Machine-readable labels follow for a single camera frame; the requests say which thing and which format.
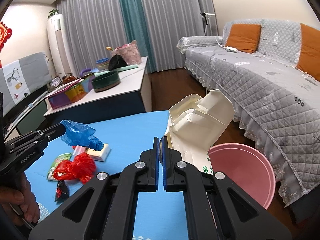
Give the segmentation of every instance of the pink plastic basin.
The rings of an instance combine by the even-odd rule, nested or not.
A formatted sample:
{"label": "pink plastic basin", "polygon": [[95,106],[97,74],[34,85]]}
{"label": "pink plastic basin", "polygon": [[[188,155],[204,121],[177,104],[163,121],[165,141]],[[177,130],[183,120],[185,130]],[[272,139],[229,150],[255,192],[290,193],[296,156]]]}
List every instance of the pink plastic basin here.
{"label": "pink plastic basin", "polygon": [[270,206],[276,180],[266,157],[256,149],[238,143],[216,145],[208,153],[214,172],[228,175],[265,209]]}

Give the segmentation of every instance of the black bag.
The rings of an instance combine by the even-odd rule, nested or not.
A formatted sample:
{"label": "black bag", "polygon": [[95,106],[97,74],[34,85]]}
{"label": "black bag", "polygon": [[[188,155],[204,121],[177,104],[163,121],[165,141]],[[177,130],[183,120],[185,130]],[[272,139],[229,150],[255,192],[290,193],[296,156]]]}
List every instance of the black bag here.
{"label": "black bag", "polygon": [[116,68],[126,67],[127,65],[128,64],[124,61],[123,57],[121,57],[120,55],[114,55],[109,62],[108,70],[111,71]]}

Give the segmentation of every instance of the red chinese knot decoration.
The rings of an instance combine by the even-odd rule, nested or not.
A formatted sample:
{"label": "red chinese knot decoration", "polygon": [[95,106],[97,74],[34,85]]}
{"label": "red chinese knot decoration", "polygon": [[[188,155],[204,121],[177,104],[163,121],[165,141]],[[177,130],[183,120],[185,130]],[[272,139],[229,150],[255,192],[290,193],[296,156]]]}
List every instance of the red chinese knot decoration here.
{"label": "red chinese knot decoration", "polygon": [[4,43],[7,42],[12,35],[12,30],[8,29],[3,22],[0,22],[0,52],[3,49]]}

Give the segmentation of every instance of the red plastic bag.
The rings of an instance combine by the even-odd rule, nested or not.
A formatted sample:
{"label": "red plastic bag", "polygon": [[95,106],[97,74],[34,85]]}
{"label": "red plastic bag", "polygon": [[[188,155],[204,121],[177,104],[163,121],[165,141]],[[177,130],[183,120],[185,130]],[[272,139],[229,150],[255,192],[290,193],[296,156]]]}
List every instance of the red plastic bag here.
{"label": "red plastic bag", "polygon": [[57,180],[80,179],[85,184],[93,177],[96,168],[94,160],[87,153],[81,153],[73,162],[64,160],[59,163],[52,176]]}

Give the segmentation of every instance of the screw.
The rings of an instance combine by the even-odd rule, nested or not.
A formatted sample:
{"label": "screw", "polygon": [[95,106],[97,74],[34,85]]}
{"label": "screw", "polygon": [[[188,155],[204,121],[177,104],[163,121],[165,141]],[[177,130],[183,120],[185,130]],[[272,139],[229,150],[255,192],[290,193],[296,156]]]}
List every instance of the screw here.
{"label": "screw", "polygon": [[138,168],[138,169],[141,169],[144,166],[146,166],[146,164],[144,162],[136,162],[136,164],[134,166],[136,166],[136,168]]}
{"label": "screw", "polygon": [[215,175],[216,179],[224,179],[225,175],[222,172],[217,172]]}
{"label": "screw", "polygon": [[177,167],[178,168],[185,168],[187,164],[185,162],[177,162]]}
{"label": "screw", "polygon": [[104,173],[104,172],[100,172],[100,173],[97,174],[97,179],[98,180],[104,180],[107,177],[108,177],[108,175],[106,173]]}

